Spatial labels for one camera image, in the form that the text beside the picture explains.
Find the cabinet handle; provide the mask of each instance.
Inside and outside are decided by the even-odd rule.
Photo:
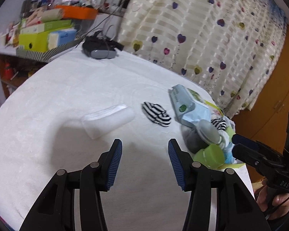
[[[281,109],[285,106],[285,104],[281,105],[281,107],[278,109],[277,113],[279,113],[279,111],[281,111]]]
[[[277,109],[277,107],[278,107],[278,105],[281,103],[281,101],[278,101],[276,104],[275,104],[275,106],[274,106],[274,108],[273,109]]]

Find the gray plastic object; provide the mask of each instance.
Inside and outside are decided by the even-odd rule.
[[[112,59],[115,58],[117,52],[115,50],[93,50],[90,56],[94,59]]]
[[[186,137],[186,145],[189,151],[196,154],[200,149],[208,147],[210,144],[218,144],[221,137],[214,125],[201,119],[189,132]]]

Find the wet wipes package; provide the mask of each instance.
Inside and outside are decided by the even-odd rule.
[[[197,92],[178,84],[172,87],[170,97],[176,117],[183,125],[193,127],[201,119],[211,121],[210,107]]]

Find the heart pattern curtain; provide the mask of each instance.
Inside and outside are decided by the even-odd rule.
[[[131,0],[118,39],[203,87],[231,118],[253,107],[285,35],[274,0]]]

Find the human hand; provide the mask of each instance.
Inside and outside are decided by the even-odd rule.
[[[268,186],[266,185],[266,183],[267,183],[267,180],[262,181],[262,185],[264,185],[264,188],[260,191],[258,198],[257,198],[257,204],[262,212],[267,210],[267,203],[265,202],[265,200],[267,197]],[[289,194],[276,195],[273,199],[272,205],[274,207],[278,206],[283,201],[285,201],[288,197],[289,197]],[[274,219],[280,218],[286,215],[288,212],[289,212],[289,200],[287,200],[284,204],[279,206],[279,208],[270,215],[268,220],[274,220]]]

